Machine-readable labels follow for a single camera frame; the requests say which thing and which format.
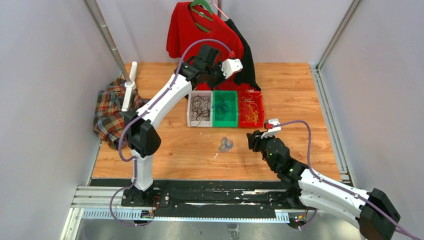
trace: red sweater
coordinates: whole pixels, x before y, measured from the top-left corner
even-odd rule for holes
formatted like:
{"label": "red sweater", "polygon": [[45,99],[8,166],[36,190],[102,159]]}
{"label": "red sweater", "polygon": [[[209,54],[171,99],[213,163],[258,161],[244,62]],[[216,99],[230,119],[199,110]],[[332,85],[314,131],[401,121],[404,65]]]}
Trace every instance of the red sweater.
{"label": "red sweater", "polygon": [[[235,54],[235,57],[241,59],[243,57],[244,48],[237,34],[231,30],[224,21],[222,21],[216,14],[212,15],[213,21],[207,20],[199,14],[193,12],[190,8],[191,2],[178,2],[172,13],[171,23],[169,25],[168,39],[166,42],[166,50],[171,58],[180,58],[186,48],[197,40],[201,39],[215,39],[226,44],[230,50]],[[207,10],[195,6],[197,11],[205,13],[210,16]],[[205,32],[199,29],[195,22],[208,29],[210,32]],[[193,46],[185,55],[184,61],[192,56],[196,56],[202,46],[199,43]],[[216,42],[204,42],[216,49],[222,54],[222,61],[229,57],[228,51]],[[227,79],[226,82],[232,82],[234,76]],[[198,90],[209,90],[206,83],[197,86]]]}

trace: plaid cloth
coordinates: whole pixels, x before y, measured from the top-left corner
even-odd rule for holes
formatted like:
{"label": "plaid cloth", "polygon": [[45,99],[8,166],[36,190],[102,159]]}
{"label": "plaid cloth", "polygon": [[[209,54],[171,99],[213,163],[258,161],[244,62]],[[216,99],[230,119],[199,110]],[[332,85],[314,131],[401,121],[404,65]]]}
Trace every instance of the plaid cloth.
{"label": "plaid cloth", "polygon": [[[121,112],[125,96],[125,80],[117,78],[106,91],[99,91],[94,113],[94,133],[112,149],[118,149],[118,141],[124,130],[124,116]],[[142,99],[137,89],[132,91],[130,109],[137,110],[149,100]]]}

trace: rubber band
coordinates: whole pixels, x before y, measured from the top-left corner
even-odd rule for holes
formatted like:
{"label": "rubber band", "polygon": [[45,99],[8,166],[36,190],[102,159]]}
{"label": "rubber band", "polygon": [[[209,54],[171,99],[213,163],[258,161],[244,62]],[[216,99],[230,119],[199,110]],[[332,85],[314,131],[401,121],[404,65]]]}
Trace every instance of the rubber band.
{"label": "rubber band", "polygon": [[224,119],[227,115],[227,113],[229,113],[231,111],[230,106],[225,103],[225,101],[221,101],[215,105],[212,106],[212,108],[215,109],[215,119]]}
{"label": "rubber band", "polygon": [[246,97],[242,96],[240,99],[242,100],[241,104],[249,109],[249,113],[246,115],[247,122],[253,122],[257,124],[259,122],[259,112],[258,105],[252,99],[254,96],[249,94],[250,99],[247,100]]}
{"label": "rubber band", "polygon": [[[211,116],[211,98],[209,96],[192,96],[190,98],[190,126],[197,127],[202,121],[210,121]],[[196,126],[192,125],[193,121],[198,121]]]}
{"label": "rubber band", "polygon": [[228,152],[233,148],[233,141],[229,140],[226,136],[221,139],[221,146],[219,146],[219,151],[221,153]]}

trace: white bin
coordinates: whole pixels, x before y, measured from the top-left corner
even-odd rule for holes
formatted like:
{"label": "white bin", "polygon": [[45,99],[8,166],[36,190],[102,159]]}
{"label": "white bin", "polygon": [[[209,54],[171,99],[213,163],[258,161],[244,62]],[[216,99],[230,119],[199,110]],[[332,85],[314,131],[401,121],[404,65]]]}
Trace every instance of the white bin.
{"label": "white bin", "polygon": [[[210,101],[206,105],[209,109],[209,117],[198,117],[196,119],[196,113],[192,111],[192,98],[199,97],[209,97]],[[214,93],[212,91],[192,91],[188,94],[188,105],[187,105],[187,126],[188,127],[212,127],[213,112],[211,110],[212,104],[214,102]]]}

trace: metal pole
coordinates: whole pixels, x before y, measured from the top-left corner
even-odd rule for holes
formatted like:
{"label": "metal pole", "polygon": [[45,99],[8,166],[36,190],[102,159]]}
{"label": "metal pole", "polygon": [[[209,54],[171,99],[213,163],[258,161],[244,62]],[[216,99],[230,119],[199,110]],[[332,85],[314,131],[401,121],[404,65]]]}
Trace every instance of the metal pole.
{"label": "metal pole", "polygon": [[91,18],[92,18],[92,20],[93,20],[93,22],[94,22],[95,26],[97,27],[97,30],[100,32],[101,38],[103,38],[103,41],[104,41],[104,43],[106,44],[107,49],[109,50],[110,54],[112,55],[113,60],[115,60],[115,62],[116,62],[117,60],[116,60],[116,58],[115,58],[115,54],[114,54],[114,52],[112,51],[112,48],[111,48],[111,46],[110,46],[110,45],[109,45],[109,43],[108,43],[108,40],[106,39],[105,35],[103,34],[102,28],[100,27],[99,23],[97,22],[97,19],[96,19],[96,17],[94,16],[94,13],[92,12],[92,10],[91,10],[91,8],[90,8],[89,3],[87,2],[87,0],[82,0],[82,2],[84,3],[85,7],[87,8],[87,11],[88,11],[88,13],[90,14],[90,16],[91,16]]}
{"label": "metal pole", "polygon": [[[223,10],[223,0],[218,0],[218,8],[221,9],[221,11]],[[218,17],[221,18],[221,12],[218,11]]]}
{"label": "metal pole", "polygon": [[353,0],[352,3],[349,6],[349,9],[347,10],[346,14],[343,17],[343,20],[341,21],[340,25],[338,26],[337,30],[335,31],[332,39],[330,40],[327,48],[325,49],[324,53],[322,54],[321,58],[318,61],[318,64],[316,64],[316,69],[321,70],[324,65],[327,62],[327,59],[329,58],[330,53],[332,52],[334,46],[336,45],[337,41],[339,40],[342,33],[345,31],[346,27],[348,26],[348,23],[351,21],[353,15],[358,9],[358,6],[362,3],[362,0]]}
{"label": "metal pole", "polygon": [[125,69],[125,64],[117,49],[114,39],[112,38],[108,25],[106,24],[105,19],[103,18],[102,11],[100,10],[100,7],[97,4],[97,1],[83,0],[83,2],[85,6],[87,7],[91,17],[94,19],[94,22],[96,23],[97,27],[99,28],[100,34],[102,35],[103,40],[106,42],[106,45],[108,46],[110,52],[113,55],[113,59],[115,60],[116,64],[122,71],[123,77],[125,78],[127,83],[130,83],[131,82],[130,76],[128,75],[128,72]]}

